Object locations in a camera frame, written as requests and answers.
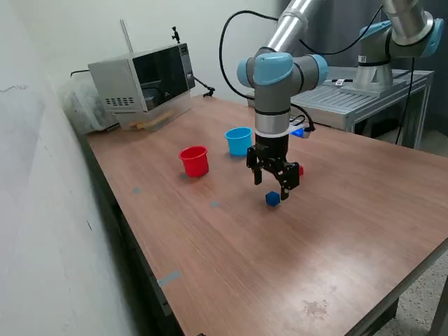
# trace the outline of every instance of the red cup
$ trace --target red cup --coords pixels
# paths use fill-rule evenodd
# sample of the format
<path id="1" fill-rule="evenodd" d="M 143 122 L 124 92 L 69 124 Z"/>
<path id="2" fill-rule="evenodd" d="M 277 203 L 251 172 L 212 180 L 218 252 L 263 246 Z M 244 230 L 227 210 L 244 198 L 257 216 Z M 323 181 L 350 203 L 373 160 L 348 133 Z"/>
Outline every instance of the red cup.
<path id="1" fill-rule="evenodd" d="M 200 177 L 209 172 L 207 148 L 203 146 L 186 148 L 179 153 L 179 158 L 182 160 L 185 173 L 189 177 Z"/>

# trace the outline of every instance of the robotic arm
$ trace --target robotic arm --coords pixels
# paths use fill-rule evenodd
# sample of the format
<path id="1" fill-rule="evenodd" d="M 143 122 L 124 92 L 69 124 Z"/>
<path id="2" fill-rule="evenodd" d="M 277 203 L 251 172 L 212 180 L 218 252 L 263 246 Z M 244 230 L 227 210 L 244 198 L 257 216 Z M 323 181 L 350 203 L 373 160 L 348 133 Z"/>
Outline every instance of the robotic arm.
<path id="1" fill-rule="evenodd" d="M 308 125 L 290 125 L 291 97 L 314 89 L 328 75 L 322 56 L 292 57 L 290 53 L 323 2 L 292 0 L 266 45 L 237 70 L 239 82 L 255 89 L 255 145 L 248 149 L 247 167 L 256 185 L 262 182 L 262 169 L 273 174 L 280 183 L 282 200 L 300 183 L 299 164 L 286 159 L 289 134 L 302 128 L 307 138 L 314 131 L 311 120 Z M 383 9 L 390 21 L 370 26 L 361 40 L 363 56 L 353 83 L 357 87 L 371 89 L 375 81 L 392 85 L 392 57 L 431 55 L 440 42 L 444 21 L 423 11 L 419 0 L 384 0 Z M 389 66 L 385 70 L 390 75 L 378 71 L 384 65 Z"/>
<path id="2" fill-rule="evenodd" d="M 427 57 L 438 48 L 445 28 L 443 19 L 433 19 L 418 0 L 383 0 L 389 20 L 370 27 L 361 39 L 361 53 L 353 86 L 382 91 L 393 85 L 390 61 L 399 57 Z"/>
<path id="3" fill-rule="evenodd" d="M 247 167 L 255 184 L 262 182 L 262 169 L 275 176 L 281 199 L 299 185 L 299 164 L 288 162 L 289 134 L 304 124 L 290 125 L 291 97 L 314 89 L 327 77 L 328 65 L 320 55 L 293 58 L 295 43 L 304 35 L 310 18 L 325 0 L 293 0 L 281 14 L 276 31 L 257 54 L 242 61 L 239 82 L 255 89 L 255 145 L 247 152 Z M 304 137 L 314 131 L 312 122 Z"/>

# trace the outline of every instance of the blue tape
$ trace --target blue tape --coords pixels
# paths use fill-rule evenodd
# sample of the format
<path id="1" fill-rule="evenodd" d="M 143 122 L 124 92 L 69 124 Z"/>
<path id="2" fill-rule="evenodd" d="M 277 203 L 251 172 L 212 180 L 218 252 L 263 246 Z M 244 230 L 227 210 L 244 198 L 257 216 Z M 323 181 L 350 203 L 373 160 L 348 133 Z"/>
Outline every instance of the blue tape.
<path id="1" fill-rule="evenodd" d="M 157 284 L 160 287 L 163 287 L 163 286 L 169 284 L 171 281 L 176 280 L 180 277 L 181 277 L 181 273 L 179 271 L 174 271 L 171 274 L 168 274 L 167 276 L 157 280 Z"/>

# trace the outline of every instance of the second robotic arm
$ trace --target second robotic arm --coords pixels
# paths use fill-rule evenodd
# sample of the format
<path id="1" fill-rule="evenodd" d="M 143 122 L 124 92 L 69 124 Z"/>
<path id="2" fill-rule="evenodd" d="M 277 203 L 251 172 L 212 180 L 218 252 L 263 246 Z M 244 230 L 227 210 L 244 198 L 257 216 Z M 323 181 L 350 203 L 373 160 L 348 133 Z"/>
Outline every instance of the second robotic arm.
<path id="1" fill-rule="evenodd" d="M 382 91 L 393 85 L 390 61 L 400 57 L 427 57 L 438 48 L 445 21 L 433 19 L 418 0 L 383 0 L 389 18 L 363 28 L 361 53 L 353 86 Z"/>

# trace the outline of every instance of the blue cube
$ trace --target blue cube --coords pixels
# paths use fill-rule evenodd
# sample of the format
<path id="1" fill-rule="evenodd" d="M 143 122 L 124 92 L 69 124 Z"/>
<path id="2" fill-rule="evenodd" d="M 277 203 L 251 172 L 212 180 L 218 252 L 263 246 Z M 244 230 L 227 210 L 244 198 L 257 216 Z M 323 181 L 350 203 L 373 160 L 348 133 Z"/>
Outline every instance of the blue cube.
<path id="1" fill-rule="evenodd" d="M 278 203 L 280 203 L 280 195 L 275 191 L 271 191 L 266 194 L 266 204 L 271 207 L 275 207 Z"/>

